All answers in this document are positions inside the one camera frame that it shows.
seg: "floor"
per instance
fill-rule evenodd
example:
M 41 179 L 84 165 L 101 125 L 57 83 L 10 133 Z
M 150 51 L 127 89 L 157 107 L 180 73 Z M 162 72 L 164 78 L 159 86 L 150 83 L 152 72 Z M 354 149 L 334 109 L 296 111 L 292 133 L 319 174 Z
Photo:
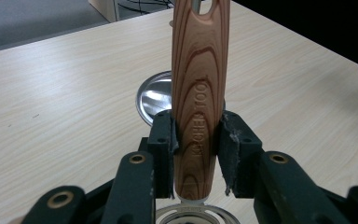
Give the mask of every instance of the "floor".
M 171 0 L 118 0 L 121 20 L 164 10 Z M 0 50 L 107 24 L 88 0 L 0 0 Z

